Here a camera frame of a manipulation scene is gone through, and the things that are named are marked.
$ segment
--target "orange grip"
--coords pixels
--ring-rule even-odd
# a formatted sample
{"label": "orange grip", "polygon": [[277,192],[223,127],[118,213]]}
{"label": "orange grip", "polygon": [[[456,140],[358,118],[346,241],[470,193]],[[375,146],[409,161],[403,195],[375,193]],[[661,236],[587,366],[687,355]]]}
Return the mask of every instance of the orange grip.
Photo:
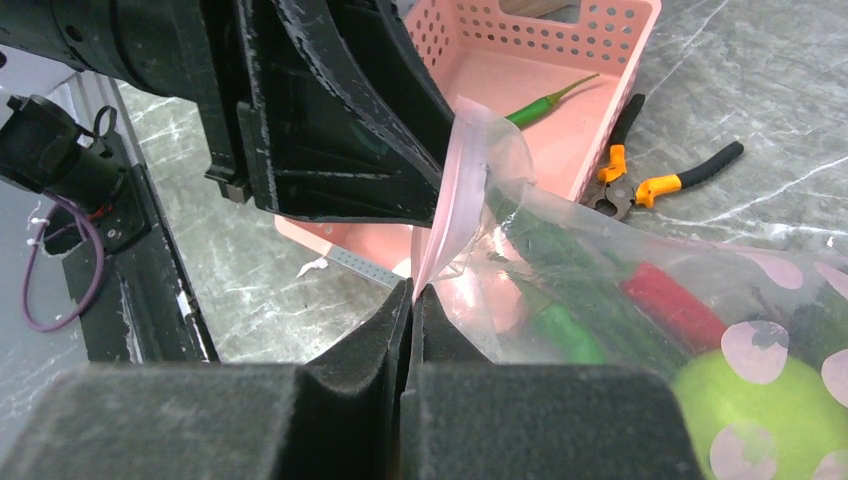
{"label": "orange grip", "polygon": [[624,145],[611,145],[610,165],[598,170],[598,180],[612,183],[625,173],[627,173],[627,161],[624,156]]}
{"label": "orange grip", "polygon": [[666,175],[645,180],[636,189],[636,204],[654,208],[654,198],[674,193],[683,187],[680,177],[677,175]]}

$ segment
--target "marble countertop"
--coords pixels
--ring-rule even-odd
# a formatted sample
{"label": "marble countertop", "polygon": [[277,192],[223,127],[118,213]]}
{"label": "marble countertop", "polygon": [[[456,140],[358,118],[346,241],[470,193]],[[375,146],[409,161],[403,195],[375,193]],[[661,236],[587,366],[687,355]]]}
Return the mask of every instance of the marble countertop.
{"label": "marble countertop", "polygon": [[[634,92],[636,179],[680,172],[738,139],[745,155],[703,186],[634,209],[661,235],[848,253],[848,4],[667,1]],[[387,290],[317,255],[273,216],[220,199],[196,107],[122,93],[224,361],[306,361],[353,329]]]}

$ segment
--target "black handle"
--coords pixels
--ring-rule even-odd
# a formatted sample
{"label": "black handle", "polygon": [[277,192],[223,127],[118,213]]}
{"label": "black handle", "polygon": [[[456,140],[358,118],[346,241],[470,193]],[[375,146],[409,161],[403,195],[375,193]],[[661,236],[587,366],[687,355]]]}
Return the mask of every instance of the black handle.
{"label": "black handle", "polygon": [[621,115],[615,122],[615,127],[610,134],[610,145],[624,145],[627,140],[627,133],[630,132],[630,127],[642,111],[642,105],[645,105],[645,95],[637,93],[633,95],[627,106],[621,110]]}
{"label": "black handle", "polygon": [[685,189],[694,187],[695,185],[709,180],[714,177],[724,167],[730,165],[730,162],[739,158],[745,147],[739,142],[733,142],[730,145],[721,149],[706,162],[698,165],[695,168],[686,170],[683,173],[678,173],[680,178],[680,188]]}

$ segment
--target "pliers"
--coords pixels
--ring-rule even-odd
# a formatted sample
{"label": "pliers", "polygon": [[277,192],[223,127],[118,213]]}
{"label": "pliers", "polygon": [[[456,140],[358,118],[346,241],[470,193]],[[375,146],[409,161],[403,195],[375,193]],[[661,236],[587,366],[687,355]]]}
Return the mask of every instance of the pliers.
{"label": "pliers", "polygon": [[644,104],[645,95],[637,93],[622,110],[610,134],[610,164],[598,172],[598,179],[604,185],[587,203],[590,208],[601,211],[616,220],[623,219],[634,204],[653,208],[654,199],[657,196],[677,192],[709,180],[721,169],[730,165],[745,150],[741,143],[733,142],[697,167],[683,173],[649,178],[634,189],[627,179],[624,142]]}

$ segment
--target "pliers jaw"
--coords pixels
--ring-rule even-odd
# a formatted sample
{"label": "pliers jaw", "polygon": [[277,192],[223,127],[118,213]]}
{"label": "pliers jaw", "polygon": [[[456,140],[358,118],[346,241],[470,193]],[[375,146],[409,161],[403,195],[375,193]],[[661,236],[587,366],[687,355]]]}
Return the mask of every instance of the pliers jaw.
{"label": "pliers jaw", "polygon": [[612,182],[605,183],[586,205],[615,220],[622,220],[635,201],[636,191],[627,181],[627,175],[621,175]]}

